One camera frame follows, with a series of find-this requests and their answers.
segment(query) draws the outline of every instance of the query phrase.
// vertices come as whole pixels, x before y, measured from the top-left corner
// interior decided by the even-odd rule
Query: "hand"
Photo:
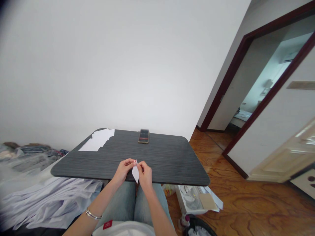
[[[126,180],[128,171],[136,165],[136,160],[128,158],[119,163],[116,173],[112,179],[117,185],[121,186]]]
[[[150,194],[153,191],[152,169],[145,163],[145,161],[139,162],[137,168],[139,171],[139,181],[142,190],[145,195]]]

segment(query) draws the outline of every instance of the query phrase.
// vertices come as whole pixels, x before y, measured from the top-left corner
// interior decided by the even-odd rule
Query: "pile of clothes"
[[[51,168],[68,153],[48,145],[0,145],[0,228],[22,225],[69,227],[99,194],[102,182],[53,177]]]

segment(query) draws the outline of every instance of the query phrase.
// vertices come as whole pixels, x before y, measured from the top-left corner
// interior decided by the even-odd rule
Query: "dark gray table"
[[[150,133],[149,144],[138,144],[139,133],[115,130],[103,147],[79,151],[87,137],[51,170],[58,177],[110,180],[119,162],[127,158],[145,161],[152,168],[152,182],[207,186],[210,178],[184,137]],[[135,181],[131,171],[126,181]]]

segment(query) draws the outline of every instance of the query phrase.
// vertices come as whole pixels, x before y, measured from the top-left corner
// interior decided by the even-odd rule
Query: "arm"
[[[175,232],[175,229],[167,218],[161,206],[161,203],[159,202],[157,195],[152,187],[151,168],[144,161],[140,162],[137,168],[139,170],[140,185],[149,204],[153,228],[156,236],[176,236],[177,234]]]
[[[101,216],[103,214],[117,189],[125,181],[128,171],[134,167],[135,164],[135,160],[131,158],[120,162],[113,179],[105,186],[101,193],[88,207],[92,214],[96,216]],[[89,236],[93,233],[97,223],[98,220],[87,216],[84,212],[63,235]]]

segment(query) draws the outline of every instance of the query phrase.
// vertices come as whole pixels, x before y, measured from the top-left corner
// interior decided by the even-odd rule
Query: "white shirt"
[[[93,236],[155,236],[152,226],[137,221],[113,221],[112,226],[96,229]]]

